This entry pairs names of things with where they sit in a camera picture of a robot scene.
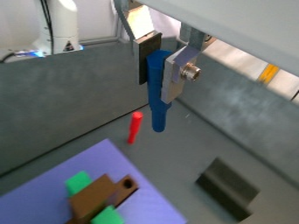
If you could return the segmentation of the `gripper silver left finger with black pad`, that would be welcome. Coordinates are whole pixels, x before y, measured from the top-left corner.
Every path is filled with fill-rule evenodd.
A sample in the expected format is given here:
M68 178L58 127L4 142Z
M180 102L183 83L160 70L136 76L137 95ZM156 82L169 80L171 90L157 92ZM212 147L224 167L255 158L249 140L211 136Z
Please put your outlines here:
M132 46L136 81L143 85L147 82L145 57L160 49L163 34L155 30L145 5L136 0L113 0L113 5Z

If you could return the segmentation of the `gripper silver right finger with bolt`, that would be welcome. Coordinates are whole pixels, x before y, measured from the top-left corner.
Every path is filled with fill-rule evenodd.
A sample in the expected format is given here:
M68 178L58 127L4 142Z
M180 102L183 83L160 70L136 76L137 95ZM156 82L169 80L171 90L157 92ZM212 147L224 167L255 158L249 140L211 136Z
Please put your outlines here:
M169 103L183 92L185 81L195 81L201 70L196 59L201 53L205 33L187 24L181 25L180 41L185 46L164 60L161 101Z

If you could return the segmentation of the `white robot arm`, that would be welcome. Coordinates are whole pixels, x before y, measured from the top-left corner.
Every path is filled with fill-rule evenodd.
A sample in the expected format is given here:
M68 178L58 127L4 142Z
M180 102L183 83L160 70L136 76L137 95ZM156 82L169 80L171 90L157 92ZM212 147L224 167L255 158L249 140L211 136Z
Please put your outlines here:
M0 63L12 57L44 57L81 49L78 43L77 6L73 0L33 0L40 22L38 38L32 48L12 50ZM155 30L148 7L136 0L112 0L117 18L132 45L136 77L148 86L151 102L171 103L183 92L185 81L196 81L201 70L195 66L205 34L188 25L187 46L176 52L161 49L163 34Z

